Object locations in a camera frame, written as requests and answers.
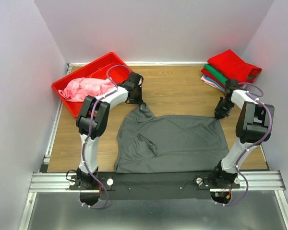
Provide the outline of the grey t-shirt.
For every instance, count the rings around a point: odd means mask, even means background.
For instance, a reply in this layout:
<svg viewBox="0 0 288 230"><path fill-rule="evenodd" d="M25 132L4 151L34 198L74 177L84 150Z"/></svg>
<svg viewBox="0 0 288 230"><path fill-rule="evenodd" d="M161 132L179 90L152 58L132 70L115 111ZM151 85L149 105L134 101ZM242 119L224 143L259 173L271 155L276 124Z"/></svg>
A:
<svg viewBox="0 0 288 230"><path fill-rule="evenodd" d="M209 171L229 152L215 118L155 116L145 103L125 116L117 140L117 173Z"/></svg>

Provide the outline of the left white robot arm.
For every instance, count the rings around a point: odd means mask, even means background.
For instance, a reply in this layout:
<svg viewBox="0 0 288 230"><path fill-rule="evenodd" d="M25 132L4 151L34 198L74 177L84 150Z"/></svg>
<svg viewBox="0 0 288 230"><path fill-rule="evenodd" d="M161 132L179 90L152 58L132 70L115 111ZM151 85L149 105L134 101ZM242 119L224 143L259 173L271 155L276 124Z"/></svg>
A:
<svg viewBox="0 0 288 230"><path fill-rule="evenodd" d="M76 120L82 142L76 176L84 188L92 189L98 184L98 143L107 128L110 110L120 103L141 104L143 81L143 76L130 72L127 80L116 84L109 92L97 97L85 97Z"/></svg>

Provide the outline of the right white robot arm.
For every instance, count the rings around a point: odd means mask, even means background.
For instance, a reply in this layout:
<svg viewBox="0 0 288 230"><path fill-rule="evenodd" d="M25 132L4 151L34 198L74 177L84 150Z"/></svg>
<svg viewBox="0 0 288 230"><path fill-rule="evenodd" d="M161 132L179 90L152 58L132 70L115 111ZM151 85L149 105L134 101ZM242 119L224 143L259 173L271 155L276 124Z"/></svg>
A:
<svg viewBox="0 0 288 230"><path fill-rule="evenodd" d="M260 100L263 95L260 88L249 82L226 81L224 96L214 110L215 119L228 117L234 106L240 108L240 116L235 129L236 141L210 176L215 187L234 183L250 152L269 140L275 108Z"/></svg>

